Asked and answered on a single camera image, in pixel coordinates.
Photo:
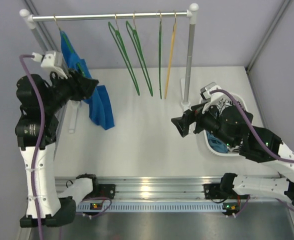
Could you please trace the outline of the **blue tank top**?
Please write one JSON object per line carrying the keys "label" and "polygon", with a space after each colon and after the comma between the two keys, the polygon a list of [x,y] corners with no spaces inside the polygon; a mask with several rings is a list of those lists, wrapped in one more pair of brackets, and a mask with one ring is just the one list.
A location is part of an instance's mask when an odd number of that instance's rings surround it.
{"label": "blue tank top", "polygon": [[[88,67],[85,77],[92,77]],[[92,96],[84,102],[89,106],[89,118],[95,125],[101,126],[104,130],[115,126],[112,105],[105,85],[97,85]]]}

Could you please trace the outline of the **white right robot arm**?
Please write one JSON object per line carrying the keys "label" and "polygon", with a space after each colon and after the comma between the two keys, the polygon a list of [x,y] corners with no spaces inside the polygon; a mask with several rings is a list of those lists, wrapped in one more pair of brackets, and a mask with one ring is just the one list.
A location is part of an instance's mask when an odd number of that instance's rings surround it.
{"label": "white right robot arm", "polygon": [[227,172],[220,180],[220,192],[225,198],[265,196],[294,206],[294,153],[271,130],[252,125],[253,115],[238,105],[225,108],[216,115],[216,107],[204,110],[203,104],[186,110],[182,116],[171,119],[182,137],[209,132],[228,147],[239,147],[238,154],[258,165],[276,171],[278,178],[258,178]]}

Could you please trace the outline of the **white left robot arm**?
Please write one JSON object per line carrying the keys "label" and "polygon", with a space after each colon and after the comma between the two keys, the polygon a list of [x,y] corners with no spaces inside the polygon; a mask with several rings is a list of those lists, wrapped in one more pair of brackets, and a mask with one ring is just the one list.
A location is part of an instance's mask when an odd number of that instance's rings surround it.
{"label": "white left robot arm", "polygon": [[54,158],[59,120],[56,113],[68,101],[88,99],[99,81],[69,70],[66,77],[50,73],[51,84],[38,74],[28,74],[17,81],[16,96],[21,116],[15,127],[17,145],[22,155],[28,190],[22,228],[62,227],[72,223],[79,203],[96,198],[100,186],[94,174],[84,173],[58,194],[54,176]]}

